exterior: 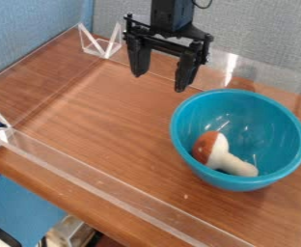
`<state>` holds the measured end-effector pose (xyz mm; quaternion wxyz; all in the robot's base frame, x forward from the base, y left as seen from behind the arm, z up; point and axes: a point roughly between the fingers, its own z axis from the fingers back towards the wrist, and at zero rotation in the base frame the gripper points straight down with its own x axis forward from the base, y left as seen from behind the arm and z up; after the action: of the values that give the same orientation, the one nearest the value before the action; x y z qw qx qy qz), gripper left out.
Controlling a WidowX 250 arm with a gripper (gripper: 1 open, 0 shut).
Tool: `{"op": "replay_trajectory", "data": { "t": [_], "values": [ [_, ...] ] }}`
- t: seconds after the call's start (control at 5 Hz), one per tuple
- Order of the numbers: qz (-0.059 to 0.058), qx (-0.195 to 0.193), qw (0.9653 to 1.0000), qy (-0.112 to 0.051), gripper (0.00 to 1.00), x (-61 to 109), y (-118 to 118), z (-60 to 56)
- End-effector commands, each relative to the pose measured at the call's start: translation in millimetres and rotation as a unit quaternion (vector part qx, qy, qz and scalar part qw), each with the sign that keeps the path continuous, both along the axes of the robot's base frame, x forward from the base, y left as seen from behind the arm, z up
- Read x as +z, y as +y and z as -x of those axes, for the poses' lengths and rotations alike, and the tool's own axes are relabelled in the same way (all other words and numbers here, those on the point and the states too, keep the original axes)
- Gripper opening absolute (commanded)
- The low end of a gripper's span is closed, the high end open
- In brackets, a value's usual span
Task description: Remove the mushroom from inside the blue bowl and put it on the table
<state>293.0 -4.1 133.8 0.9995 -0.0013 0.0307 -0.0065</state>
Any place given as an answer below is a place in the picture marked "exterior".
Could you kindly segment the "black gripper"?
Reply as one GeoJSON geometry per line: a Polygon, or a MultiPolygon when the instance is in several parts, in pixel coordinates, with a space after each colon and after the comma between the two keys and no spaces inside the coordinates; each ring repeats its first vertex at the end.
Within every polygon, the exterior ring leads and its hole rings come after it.
{"type": "Polygon", "coordinates": [[[138,77],[149,70],[152,50],[180,57],[175,72],[175,90],[181,93],[195,80],[197,65],[207,63],[213,36],[192,23],[168,31],[163,26],[156,27],[140,22],[132,14],[125,16],[125,21],[124,40],[128,45],[132,74],[138,77]]]}

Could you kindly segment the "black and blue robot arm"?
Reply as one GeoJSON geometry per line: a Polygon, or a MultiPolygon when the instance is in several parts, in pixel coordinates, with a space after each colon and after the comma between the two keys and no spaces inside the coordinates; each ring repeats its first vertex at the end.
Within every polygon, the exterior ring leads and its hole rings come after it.
{"type": "Polygon", "coordinates": [[[181,93],[193,83],[200,65],[208,62],[213,35],[193,25],[196,0],[152,0],[150,23],[125,15],[124,40],[128,46],[132,74],[148,72],[153,50],[179,58],[175,71],[175,90],[181,93]]]}

